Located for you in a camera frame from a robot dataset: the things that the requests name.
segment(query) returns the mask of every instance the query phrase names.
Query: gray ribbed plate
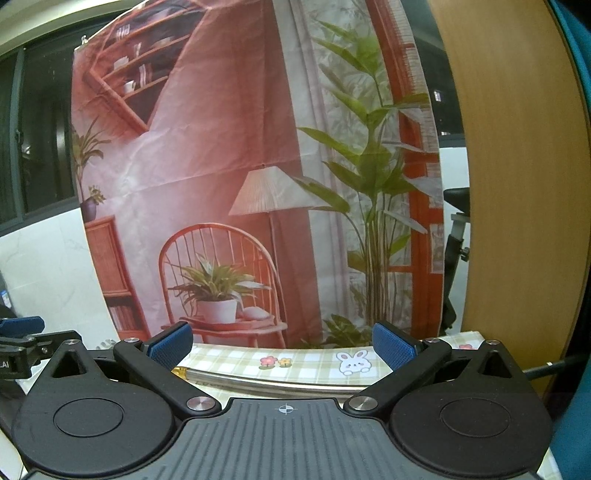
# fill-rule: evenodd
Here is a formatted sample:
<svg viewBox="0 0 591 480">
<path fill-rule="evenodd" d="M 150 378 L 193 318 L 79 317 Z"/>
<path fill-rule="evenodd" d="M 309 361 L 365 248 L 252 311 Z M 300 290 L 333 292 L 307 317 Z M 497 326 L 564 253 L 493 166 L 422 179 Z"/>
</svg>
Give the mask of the gray ribbed plate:
<svg viewBox="0 0 591 480">
<path fill-rule="evenodd" d="M 33 474 L 31 480 L 51 477 Z M 402 455 L 382 424 L 334 400 L 234 400 L 190 420 L 174 445 L 124 480 L 442 480 Z M 519 480 L 532 480 L 522 475 Z"/>
</svg>

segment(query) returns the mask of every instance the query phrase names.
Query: window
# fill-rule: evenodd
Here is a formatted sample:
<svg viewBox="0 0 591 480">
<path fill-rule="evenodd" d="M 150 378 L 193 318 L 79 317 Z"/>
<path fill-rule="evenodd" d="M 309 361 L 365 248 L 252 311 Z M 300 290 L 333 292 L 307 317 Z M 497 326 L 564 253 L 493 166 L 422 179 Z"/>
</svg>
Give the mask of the window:
<svg viewBox="0 0 591 480">
<path fill-rule="evenodd" d="M 440 147 L 465 147 L 460 103 L 452 69 L 427 0 L 401 0 L 413 31 L 427 87 L 432 91 L 433 116 Z"/>
<path fill-rule="evenodd" d="M 78 207 L 70 144 L 74 49 L 95 19 L 0 59 L 0 235 Z"/>
</svg>

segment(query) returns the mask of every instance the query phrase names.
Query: teal fabric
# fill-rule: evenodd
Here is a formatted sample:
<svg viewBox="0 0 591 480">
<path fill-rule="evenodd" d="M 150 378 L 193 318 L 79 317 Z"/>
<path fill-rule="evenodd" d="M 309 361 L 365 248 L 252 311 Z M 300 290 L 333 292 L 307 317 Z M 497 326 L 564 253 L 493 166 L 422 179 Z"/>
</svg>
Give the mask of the teal fabric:
<svg viewBox="0 0 591 480">
<path fill-rule="evenodd" d="M 591 110 L 591 31 L 559 1 L 550 0 L 550 4 L 554 8 L 554 13 L 573 53 L 574 62 L 583 84 L 587 106 Z"/>
<path fill-rule="evenodd" d="M 563 480 L 591 478 L 591 361 L 558 424 L 550 449 Z"/>
</svg>

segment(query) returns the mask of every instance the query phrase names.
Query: white crosshair symbol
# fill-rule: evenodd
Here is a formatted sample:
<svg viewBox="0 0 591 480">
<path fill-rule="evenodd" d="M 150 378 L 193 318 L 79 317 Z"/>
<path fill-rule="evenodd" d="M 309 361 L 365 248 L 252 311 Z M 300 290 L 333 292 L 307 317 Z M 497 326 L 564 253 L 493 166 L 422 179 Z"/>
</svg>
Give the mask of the white crosshair symbol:
<svg viewBox="0 0 591 480">
<path fill-rule="evenodd" d="M 288 405 L 287 403 L 285 405 L 282 405 L 279 408 L 276 408 L 276 410 L 279 410 L 281 413 L 287 415 L 288 413 L 293 412 L 294 410 L 297 410 L 297 408 L 292 407 L 291 405 Z"/>
</svg>

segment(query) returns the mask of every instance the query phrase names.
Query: bunny print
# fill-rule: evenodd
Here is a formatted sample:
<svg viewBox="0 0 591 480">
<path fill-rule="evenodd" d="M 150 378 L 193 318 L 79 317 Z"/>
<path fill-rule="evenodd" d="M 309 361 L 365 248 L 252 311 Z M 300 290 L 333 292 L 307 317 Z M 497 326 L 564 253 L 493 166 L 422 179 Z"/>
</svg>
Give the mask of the bunny print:
<svg viewBox="0 0 591 480">
<path fill-rule="evenodd" d="M 343 375 L 352 375 L 357 372 L 369 372 L 371 363 L 365 357 L 367 356 L 367 350 L 360 350 L 355 352 L 353 356 L 350 356 L 347 352 L 339 352 L 336 354 L 341 363 L 339 370 Z"/>
</svg>

